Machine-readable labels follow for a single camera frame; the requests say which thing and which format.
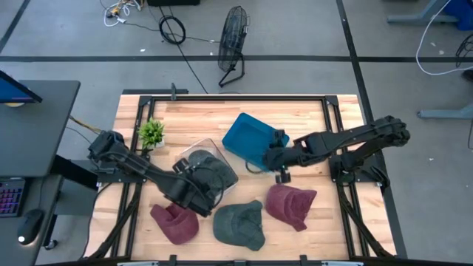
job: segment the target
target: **maroon baseball cap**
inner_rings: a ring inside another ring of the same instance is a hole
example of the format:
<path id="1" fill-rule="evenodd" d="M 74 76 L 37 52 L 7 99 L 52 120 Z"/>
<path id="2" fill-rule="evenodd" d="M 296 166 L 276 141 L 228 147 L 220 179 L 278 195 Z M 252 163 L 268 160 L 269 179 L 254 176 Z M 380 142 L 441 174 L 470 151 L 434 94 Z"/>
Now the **maroon baseball cap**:
<path id="1" fill-rule="evenodd" d="M 317 191 L 273 185 L 266 197 L 266 211 L 274 218 L 292 225 L 296 231 L 307 229 L 304 224 Z"/>
<path id="2" fill-rule="evenodd" d="M 177 204 L 170 204 L 167 208 L 154 205 L 150 212 L 164 235 L 174 245 L 184 244 L 194 238 L 199 231 L 197 215 Z"/>

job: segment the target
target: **black floor fan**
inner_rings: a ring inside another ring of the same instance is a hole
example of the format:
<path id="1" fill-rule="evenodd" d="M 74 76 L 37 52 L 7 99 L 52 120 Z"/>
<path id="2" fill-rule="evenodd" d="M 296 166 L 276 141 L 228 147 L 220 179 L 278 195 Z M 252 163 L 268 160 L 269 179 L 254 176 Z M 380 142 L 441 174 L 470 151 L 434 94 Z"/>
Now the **black floor fan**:
<path id="1" fill-rule="evenodd" d="M 248 17 L 246 16 L 246 11 L 240 6 L 233 7 L 230 9 L 230 12 L 228 12 L 225 26 L 223 26 L 222 38 L 220 39 L 219 68 L 226 72 L 219 82 L 221 88 L 228 83 L 243 78 L 245 75 L 245 59 L 243 58 L 242 49 L 247 32 Z M 235 66 L 240 59 L 242 60 L 241 75 L 224 82 L 228 74 L 236 70 Z"/>

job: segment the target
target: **green plant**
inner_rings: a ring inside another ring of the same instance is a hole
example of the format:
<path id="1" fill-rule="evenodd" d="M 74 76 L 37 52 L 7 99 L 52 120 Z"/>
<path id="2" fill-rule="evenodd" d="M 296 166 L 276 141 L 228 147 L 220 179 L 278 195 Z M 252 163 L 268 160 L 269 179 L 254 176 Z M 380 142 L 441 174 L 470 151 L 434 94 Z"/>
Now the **green plant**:
<path id="1" fill-rule="evenodd" d="M 163 141 L 164 125 L 157 120 L 150 120 L 140 127 L 138 134 L 143 141 L 143 147 L 149 148 Z"/>

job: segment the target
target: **green cap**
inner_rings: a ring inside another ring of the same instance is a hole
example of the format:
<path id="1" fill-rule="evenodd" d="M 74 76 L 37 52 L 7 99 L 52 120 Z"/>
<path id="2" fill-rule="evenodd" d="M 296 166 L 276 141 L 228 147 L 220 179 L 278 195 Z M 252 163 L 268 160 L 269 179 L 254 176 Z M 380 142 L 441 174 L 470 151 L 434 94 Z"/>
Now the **green cap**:
<path id="1" fill-rule="evenodd" d="M 221 207 L 214 215 L 215 238 L 225 244 L 259 250 L 265 244 L 262 208 L 257 200 Z"/>

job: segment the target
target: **rgb keyboard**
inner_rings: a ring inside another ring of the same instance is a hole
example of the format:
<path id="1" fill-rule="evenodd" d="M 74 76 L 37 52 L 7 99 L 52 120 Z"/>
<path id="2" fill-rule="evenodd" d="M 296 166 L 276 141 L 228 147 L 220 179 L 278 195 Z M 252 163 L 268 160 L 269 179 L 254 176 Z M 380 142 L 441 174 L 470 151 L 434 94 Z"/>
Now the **rgb keyboard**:
<path id="1" fill-rule="evenodd" d="M 19 215 L 24 185 L 22 178 L 0 179 L 0 218 Z"/>

